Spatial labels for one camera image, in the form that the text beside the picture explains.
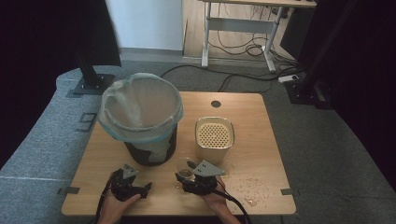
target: background desk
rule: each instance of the background desk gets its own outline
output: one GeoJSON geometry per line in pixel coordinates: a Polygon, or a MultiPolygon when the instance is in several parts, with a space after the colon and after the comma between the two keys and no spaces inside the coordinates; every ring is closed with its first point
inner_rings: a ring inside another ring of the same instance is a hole
{"type": "Polygon", "coordinates": [[[276,30],[282,15],[283,7],[315,7],[314,1],[308,2],[306,0],[201,0],[207,2],[206,23],[205,23],[205,41],[202,52],[202,67],[208,67],[208,38],[209,30],[229,31],[229,32],[244,32],[254,34],[268,34],[266,45],[262,47],[265,61],[271,72],[275,72],[273,57],[270,49],[273,45],[276,30]],[[211,4],[225,3],[225,4],[241,4],[241,5],[260,5],[260,6],[278,6],[279,10],[274,21],[254,21],[254,20],[237,20],[226,18],[211,18],[211,4]]]}
{"type": "MultiPolygon", "coordinates": [[[[262,97],[214,92],[182,92],[181,96],[185,115],[178,124],[177,149],[171,160],[160,166],[137,164],[123,142],[112,139],[96,123],[72,183],[80,191],[66,196],[65,215],[94,215],[110,173],[122,168],[124,163],[139,171],[134,182],[137,186],[153,183],[147,199],[139,201],[126,215],[212,215],[202,199],[182,191],[174,175],[178,158],[196,159],[195,122],[207,116],[224,117],[233,123],[235,144],[219,165],[226,173],[223,180],[227,191],[250,215],[295,212],[292,196],[281,193],[290,186],[262,97]],[[215,100],[221,102],[221,107],[211,105],[215,100]]],[[[234,214],[242,214],[234,203],[228,203],[234,214]]]]}

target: hand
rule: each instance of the hand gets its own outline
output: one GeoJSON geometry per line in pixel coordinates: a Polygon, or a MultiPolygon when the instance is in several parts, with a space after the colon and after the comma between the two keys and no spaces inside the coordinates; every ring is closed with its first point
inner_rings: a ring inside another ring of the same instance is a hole
{"type": "MultiPolygon", "coordinates": [[[[225,192],[225,184],[220,176],[216,176],[219,181],[216,190],[220,192],[225,192]]],[[[219,196],[218,194],[211,193],[201,196],[204,199],[206,205],[212,209],[212,211],[218,216],[223,224],[240,224],[239,220],[231,213],[227,206],[226,199],[219,196]]]]}
{"type": "Polygon", "coordinates": [[[133,203],[140,199],[141,195],[136,194],[125,202],[120,202],[114,195],[108,191],[105,201],[102,205],[101,215],[98,224],[113,224],[119,221],[125,210],[133,203]]]}

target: table top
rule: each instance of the table top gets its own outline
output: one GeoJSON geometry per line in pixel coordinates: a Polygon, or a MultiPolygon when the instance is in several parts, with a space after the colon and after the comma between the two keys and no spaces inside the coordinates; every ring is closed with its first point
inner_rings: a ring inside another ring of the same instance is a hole
{"type": "Polygon", "coordinates": [[[315,1],[306,0],[200,0],[210,3],[242,4],[242,5],[264,5],[270,7],[315,7],[315,1]]]}
{"type": "MultiPolygon", "coordinates": [[[[262,97],[256,93],[181,92],[184,117],[177,127],[177,149],[166,163],[147,167],[136,163],[123,142],[114,140],[96,123],[71,187],[78,194],[67,194],[62,211],[68,216],[94,215],[100,194],[110,174],[124,164],[139,171],[134,186],[152,182],[147,199],[139,200],[126,216],[214,216],[204,201],[183,192],[176,181],[179,158],[195,155],[195,122],[202,117],[224,117],[234,128],[234,145],[218,167],[227,191],[250,215],[286,215],[296,210],[291,195],[283,195],[289,182],[262,97]],[[220,107],[211,103],[219,101],[220,107]]],[[[236,204],[227,202],[235,215],[242,215],[236,204]]]]}

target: person's left hand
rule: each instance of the person's left hand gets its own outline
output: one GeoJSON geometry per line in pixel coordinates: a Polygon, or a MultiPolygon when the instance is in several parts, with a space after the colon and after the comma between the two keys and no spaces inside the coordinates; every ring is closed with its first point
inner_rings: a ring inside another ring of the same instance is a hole
{"type": "Polygon", "coordinates": [[[125,210],[133,203],[140,199],[141,195],[136,194],[125,202],[120,202],[109,191],[102,205],[102,211],[98,224],[114,224],[119,221],[125,210]]]}

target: trash can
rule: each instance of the trash can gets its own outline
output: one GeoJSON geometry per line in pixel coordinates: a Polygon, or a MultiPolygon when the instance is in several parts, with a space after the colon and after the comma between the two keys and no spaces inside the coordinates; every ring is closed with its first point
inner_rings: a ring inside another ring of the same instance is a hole
{"type": "Polygon", "coordinates": [[[138,73],[103,93],[98,120],[108,134],[125,143],[135,161],[155,166],[174,154],[182,117],[178,90],[160,77],[138,73]]]}

